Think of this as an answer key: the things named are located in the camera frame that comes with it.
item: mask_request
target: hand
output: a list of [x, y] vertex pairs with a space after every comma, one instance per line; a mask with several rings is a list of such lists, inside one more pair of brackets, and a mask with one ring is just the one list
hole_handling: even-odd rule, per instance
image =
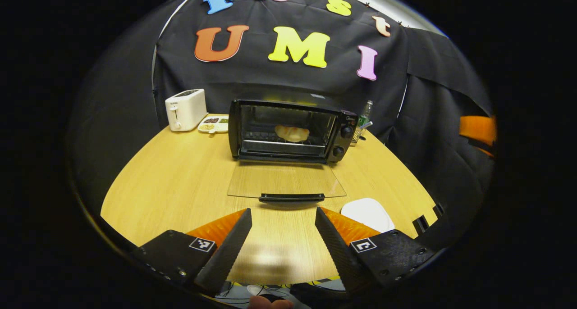
[[289, 300], [276, 300], [270, 302], [267, 298], [261, 296], [252, 296], [249, 299], [247, 309], [293, 309], [294, 303]]

